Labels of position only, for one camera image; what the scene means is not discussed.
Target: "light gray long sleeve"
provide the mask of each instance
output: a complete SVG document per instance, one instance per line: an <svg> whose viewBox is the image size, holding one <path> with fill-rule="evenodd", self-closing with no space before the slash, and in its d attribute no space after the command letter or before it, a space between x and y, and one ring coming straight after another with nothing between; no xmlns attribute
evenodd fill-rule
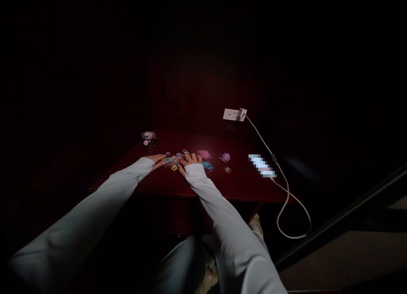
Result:
<svg viewBox="0 0 407 294"><path fill-rule="evenodd" d="M270 255L203 165L187 165L185 175L213 221L221 293L287 294Z"/></svg>
<svg viewBox="0 0 407 294"><path fill-rule="evenodd" d="M10 267L42 293L64 288L155 162L140 158L11 257Z"/></svg>

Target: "pants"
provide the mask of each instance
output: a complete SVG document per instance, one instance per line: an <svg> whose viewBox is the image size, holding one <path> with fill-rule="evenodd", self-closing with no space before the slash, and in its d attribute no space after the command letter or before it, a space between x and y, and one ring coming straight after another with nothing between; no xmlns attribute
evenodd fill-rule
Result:
<svg viewBox="0 0 407 294"><path fill-rule="evenodd" d="M268 252L260 233L256 230L253 233ZM145 293L195 293L205 276L204 248L200 238L195 236L179 243L150 274Z"/></svg>

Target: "pixelated phone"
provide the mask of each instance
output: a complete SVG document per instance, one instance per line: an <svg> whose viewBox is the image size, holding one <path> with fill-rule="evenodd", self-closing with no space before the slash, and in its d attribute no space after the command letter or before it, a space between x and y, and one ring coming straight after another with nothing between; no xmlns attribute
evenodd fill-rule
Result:
<svg viewBox="0 0 407 294"><path fill-rule="evenodd" d="M277 177L270 165L259 154L249 154L249 161L262 177Z"/></svg>

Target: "white cable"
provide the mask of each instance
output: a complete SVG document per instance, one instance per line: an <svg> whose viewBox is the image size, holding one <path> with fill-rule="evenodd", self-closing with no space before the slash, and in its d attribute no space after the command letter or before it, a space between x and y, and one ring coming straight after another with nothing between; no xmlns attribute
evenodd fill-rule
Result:
<svg viewBox="0 0 407 294"><path fill-rule="evenodd" d="M257 128L254 126L253 122L250 120L250 118L249 118L246 114L243 114L243 116L246 116L246 118L250 121L250 123L252 124L252 126L253 126L254 129L256 130L257 134L259 134L259 137L260 137L260 139L262 140L262 142L264 143L264 145L266 146L267 150L270 152L271 156L273 157L274 154L270 151L270 149L268 148L268 146L267 146L266 143L264 142L262 136L260 135L260 133L259 133L259 131L257 130ZM285 178L285 175L284 175L283 170L281 169L281 167L280 167L279 163L277 162L277 160L275 160L275 163L276 163L277 167L280 169L281 174L283 175L284 180L285 180L285 182L286 182L286 184L287 184L287 189L284 189L282 186L280 186L279 184L276 183L276 181L274 180L274 178L270 177L270 179L273 181L273 183L275 183L277 186L279 186L281 189L283 189L285 192L287 192L287 199L285 200L285 203L284 203L284 205L283 205L283 208L280 210L280 213L279 213L279 215L277 216L277 227L278 227L279 231L280 231L284 236L286 236L287 238L290 238L290 239L301 239L301 238L304 238L304 237L306 237L306 236L311 232L311 229L312 229L311 217L309 216L309 213L308 213L307 209L305 208L305 206L298 200L298 198L296 198L296 197L290 192L290 187L288 186L288 181L287 181L287 179ZM283 213L283 211L284 211L284 209L285 209L285 206L287 205L288 199L290 198L290 196L292 196L292 197L304 208L305 213L307 214L308 220L309 220L309 230L308 230L308 232L307 232L306 234L303 234L303 235L297 236L297 237L291 237L291 236L289 236L289 235L286 235L286 234L281 230L280 225L279 225L280 216L281 216L281 214Z"/></svg>

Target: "hand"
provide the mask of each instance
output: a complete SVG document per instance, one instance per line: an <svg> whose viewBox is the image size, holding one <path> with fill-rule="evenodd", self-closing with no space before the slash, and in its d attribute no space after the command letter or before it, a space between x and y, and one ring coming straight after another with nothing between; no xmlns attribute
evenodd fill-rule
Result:
<svg viewBox="0 0 407 294"><path fill-rule="evenodd" d="M192 165L194 163L202 163L202 156L196 156L195 153L182 155L182 158L178 162L178 171L185 178L185 166Z"/></svg>
<svg viewBox="0 0 407 294"><path fill-rule="evenodd" d="M162 167L165 165L165 156L164 154L157 154L157 155L151 155L151 156L144 156L145 158L150 158L152 161L154 161L156 164L153 166L151 169L150 173L152 173L154 170L158 169L159 167Z"/></svg>

